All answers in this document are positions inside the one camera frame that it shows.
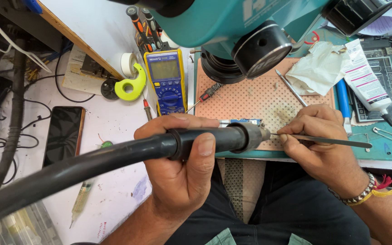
bracelet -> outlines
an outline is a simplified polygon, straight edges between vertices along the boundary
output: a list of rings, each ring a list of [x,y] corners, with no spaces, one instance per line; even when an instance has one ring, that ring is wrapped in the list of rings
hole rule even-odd
[[[375,180],[375,177],[373,176],[373,174],[368,173],[367,175],[368,175],[368,177],[370,178],[370,181],[368,182],[368,186],[367,186],[367,188],[366,188],[361,194],[359,194],[357,197],[348,198],[348,199],[341,199],[340,196],[339,196],[337,193],[335,193],[331,188],[328,187],[328,191],[329,191],[330,193],[332,193],[338,200],[340,200],[341,202],[343,202],[345,205],[354,206],[354,205],[361,204],[362,202],[364,202],[365,200],[367,200],[369,197],[371,197],[373,187],[374,187],[375,184],[376,184],[376,180]]]

teal microscope body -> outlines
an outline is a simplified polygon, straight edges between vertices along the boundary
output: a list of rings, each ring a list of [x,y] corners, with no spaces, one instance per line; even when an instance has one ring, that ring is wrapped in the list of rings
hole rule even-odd
[[[183,47],[203,46],[231,60],[237,41],[266,20],[274,20],[295,41],[318,28],[330,0],[197,0],[177,17],[152,15],[167,35]]]

tissue paper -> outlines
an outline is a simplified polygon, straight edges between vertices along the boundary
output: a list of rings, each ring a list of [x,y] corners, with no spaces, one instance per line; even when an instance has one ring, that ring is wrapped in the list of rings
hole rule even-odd
[[[316,42],[309,54],[299,60],[286,78],[300,95],[325,96],[345,73],[342,68],[350,62],[347,49],[331,42]]]

tube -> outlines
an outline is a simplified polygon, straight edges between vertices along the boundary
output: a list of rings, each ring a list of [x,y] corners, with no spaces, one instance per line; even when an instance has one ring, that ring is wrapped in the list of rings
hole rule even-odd
[[[25,40],[17,39],[16,44],[25,49]],[[10,128],[7,138],[7,143],[0,161],[0,187],[4,182],[4,178],[10,169],[10,164],[13,161],[14,153],[19,142],[19,135],[22,128],[22,121],[24,120],[24,79],[25,79],[25,63],[26,55],[15,50],[14,52],[14,81],[13,81],[13,99],[12,99],[12,113],[10,118]]]
[[[362,51],[359,39],[346,43],[352,64],[345,66],[344,79],[368,111],[379,111],[381,117],[392,127],[392,115],[387,107],[392,103],[385,88],[373,73]]]
[[[0,219],[69,186],[147,159],[175,154],[171,134],[154,135],[68,158],[0,190]]]

green shirt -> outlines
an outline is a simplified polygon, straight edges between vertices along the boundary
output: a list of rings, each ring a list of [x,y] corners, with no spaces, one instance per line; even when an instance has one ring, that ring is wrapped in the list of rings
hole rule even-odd
[[[226,228],[205,245],[236,245],[236,244],[234,238],[231,235],[231,231],[229,230],[229,228]],[[288,243],[288,245],[312,245],[312,244],[309,243],[307,240],[291,233],[290,242]]]

